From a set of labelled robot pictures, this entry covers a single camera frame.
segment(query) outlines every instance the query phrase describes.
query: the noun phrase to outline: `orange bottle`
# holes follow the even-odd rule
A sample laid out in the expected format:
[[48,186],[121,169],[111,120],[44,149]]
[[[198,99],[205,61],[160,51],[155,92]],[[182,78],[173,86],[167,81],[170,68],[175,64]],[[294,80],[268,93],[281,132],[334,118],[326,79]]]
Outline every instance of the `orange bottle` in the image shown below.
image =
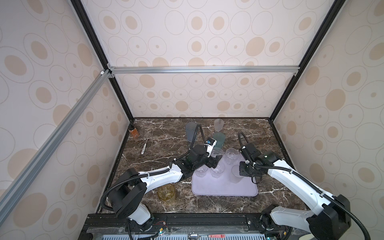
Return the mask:
[[131,133],[133,139],[137,139],[139,137],[139,132],[131,123],[128,125],[128,131]]

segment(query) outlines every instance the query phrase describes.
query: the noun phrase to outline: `light blue slotted tray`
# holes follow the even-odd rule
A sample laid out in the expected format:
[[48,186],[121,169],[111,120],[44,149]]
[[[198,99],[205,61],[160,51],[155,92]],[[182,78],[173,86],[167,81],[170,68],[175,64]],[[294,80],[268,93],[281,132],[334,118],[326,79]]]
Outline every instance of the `light blue slotted tray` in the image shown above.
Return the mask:
[[[135,235],[134,240],[150,235]],[[128,234],[103,235],[103,240],[130,240]],[[163,235],[155,238],[155,240],[188,240],[185,234]],[[264,234],[260,233],[241,233],[241,234],[225,234],[225,238],[208,238],[200,237],[199,240],[266,240]]]

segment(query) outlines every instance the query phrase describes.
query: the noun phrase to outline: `brown marble surface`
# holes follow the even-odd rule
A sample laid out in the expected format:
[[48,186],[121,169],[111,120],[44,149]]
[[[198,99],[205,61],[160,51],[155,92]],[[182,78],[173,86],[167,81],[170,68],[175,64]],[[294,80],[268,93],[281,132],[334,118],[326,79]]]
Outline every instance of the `brown marble surface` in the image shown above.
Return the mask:
[[[137,119],[135,126],[140,132],[138,139],[130,137],[124,149],[114,181],[128,168],[137,171],[158,169],[169,165],[173,158],[185,153],[189,142],[185,136],[185,124],[189,121],[200,123],[205,137],[214,133],[214,119]],[[261,151],[272,150],[282,156],[281,149],[273,135],[269,123],[264,119],[224,119],[222,133],[226,135],[222,149],[240,147],[237,133],[243,131],[250,142]],[[143,135],[151,131],[145,153]],[[202,144],[201,134],[195,143]],[[255,197],[224,197],[194,195],[191,190],[191,178],[173,184],[176,200],[172,204],[159,200],[157,190],[148,192],[142,200],[152,213],[252,213],[261,212],[270,204],[279,204],[293,209],[306,209],[305,204],[279,181],[264,175],[257,185]]]

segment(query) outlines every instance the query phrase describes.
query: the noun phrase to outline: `green cup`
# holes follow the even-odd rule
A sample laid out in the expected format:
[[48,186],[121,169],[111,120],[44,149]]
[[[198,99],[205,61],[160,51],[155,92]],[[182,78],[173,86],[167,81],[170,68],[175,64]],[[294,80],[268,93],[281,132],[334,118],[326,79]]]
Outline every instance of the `green cup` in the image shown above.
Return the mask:
[[225,134],[222,132],[215,132],[212,138],[217,141],[215,147],[222,148],[225,141]]

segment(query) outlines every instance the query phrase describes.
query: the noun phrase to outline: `wallpaper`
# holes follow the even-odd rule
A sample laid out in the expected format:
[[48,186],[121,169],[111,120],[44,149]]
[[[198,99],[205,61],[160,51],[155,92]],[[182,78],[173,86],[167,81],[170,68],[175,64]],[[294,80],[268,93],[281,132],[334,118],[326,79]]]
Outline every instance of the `wallpaper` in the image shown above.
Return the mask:
[[297,65],[333,0],[83,0],[112,66]]
[[0,240],[77,240],[94,213],[127,131],[103,84],[0,228]]
[[[384,0],[352,0],[275,125],[298,171],[384,234]],[[352,227],[342,239],[364,239]]]
[[0,195],[99,75],[66,0],[0,1]]
[[269,117],[293,73],[118,74],[135,117]]

